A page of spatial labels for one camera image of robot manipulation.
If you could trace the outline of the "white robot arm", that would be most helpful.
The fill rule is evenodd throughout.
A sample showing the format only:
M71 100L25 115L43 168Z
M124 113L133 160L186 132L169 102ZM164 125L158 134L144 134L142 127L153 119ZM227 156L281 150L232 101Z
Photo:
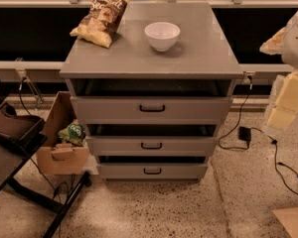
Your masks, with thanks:
M281 52L284 63L294 67L282 83L272 109L266 120L266 130L270 134L285 131L298 114L298 11L288 21Z

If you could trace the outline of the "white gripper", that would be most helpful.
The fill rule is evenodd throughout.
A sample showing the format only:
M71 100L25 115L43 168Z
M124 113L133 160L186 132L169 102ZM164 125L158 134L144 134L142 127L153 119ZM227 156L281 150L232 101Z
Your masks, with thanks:
M298 69L287 76L278 75L275 82L276 100L267 125L275 130L285 130L298 114Z

